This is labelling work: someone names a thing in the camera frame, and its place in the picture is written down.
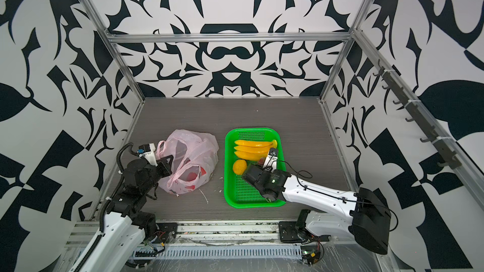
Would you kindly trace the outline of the green plastic basket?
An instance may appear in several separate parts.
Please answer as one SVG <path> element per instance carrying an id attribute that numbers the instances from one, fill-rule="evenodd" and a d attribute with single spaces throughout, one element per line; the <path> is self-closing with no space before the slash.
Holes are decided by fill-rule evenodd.
<path id="1" fill-rule="evenodd" d="M 282 200 L 268 201 L 240 175 L 233 172 L 237 140 L 270 142 L 277 141 L 279 160 L 284 160 L 281 137 L 271 128 L 236 128 L 226 134 L 224 141 L 224 197 L 228 205 L 236 209 L 274 208 L 286 203 Z"/>

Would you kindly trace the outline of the yellow orange fruit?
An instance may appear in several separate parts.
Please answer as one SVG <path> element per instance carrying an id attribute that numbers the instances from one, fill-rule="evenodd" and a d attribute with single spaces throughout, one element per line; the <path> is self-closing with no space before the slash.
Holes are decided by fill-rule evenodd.
<path id="1" fill-rule="evenodd" d="M 233 164 L 233 172 L 234 174 L 241 176 L 246 171 L 247 167 L 248 163 L 243 159 L 239 159 Z"/>

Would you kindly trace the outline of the yellow banana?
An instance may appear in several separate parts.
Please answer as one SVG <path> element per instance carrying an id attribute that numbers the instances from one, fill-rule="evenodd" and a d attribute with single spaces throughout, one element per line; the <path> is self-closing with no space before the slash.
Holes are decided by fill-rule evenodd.
<path id="1" fill-rule="evenodd" d="M 234 154 L 239 159 L 246 161 L 259 161 L 266 158 L 271 149 L 276 149 L 278 143 L 276 140 L 267 141 L 235 141 Z"/>

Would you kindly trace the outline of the pink knotted plastic bag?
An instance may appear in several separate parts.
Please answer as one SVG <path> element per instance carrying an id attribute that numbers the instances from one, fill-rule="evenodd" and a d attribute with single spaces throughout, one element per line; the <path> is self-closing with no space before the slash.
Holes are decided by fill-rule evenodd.
<path id="1" fill-rule="evenodd" d="M 172 195 L 183 195 L 205 185 L 218 163 L 218 151 L 218 141 L 210 133 L 175 130 L 156 146 L 158 160 L 173 156 L 171 175 L 162 178 L 159 187 Z"/>

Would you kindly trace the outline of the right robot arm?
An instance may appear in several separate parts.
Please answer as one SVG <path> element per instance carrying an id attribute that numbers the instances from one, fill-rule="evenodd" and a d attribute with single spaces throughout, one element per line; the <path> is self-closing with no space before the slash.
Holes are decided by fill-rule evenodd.
<path id="1" fill-rule="evenodd" d="M 250 165 L 241 178 L 264 198 L 299 203 L 332 214 L 356 243 L 376 254 L 388 254 L 392 211 L 371 190 L 340 191 L 302 180 L 299 175 Z"/>

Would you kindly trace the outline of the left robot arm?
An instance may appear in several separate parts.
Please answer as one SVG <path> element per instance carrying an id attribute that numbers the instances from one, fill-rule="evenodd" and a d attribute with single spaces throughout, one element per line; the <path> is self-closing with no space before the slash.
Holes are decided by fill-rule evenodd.
<path id="1" fill-rule="evenodd" d="M 151 245 L 158 231 L 154 214 L 143 212 L 149 191 L 171 175 L 173 156 L 163 157 L 152 165 L 145 158 L 131 161 L 122 171 L 123 180 L 116 194 L 102 210 L 100 227 L 71 271 L 121 271 L 137 253 L 140 244 Z"/>

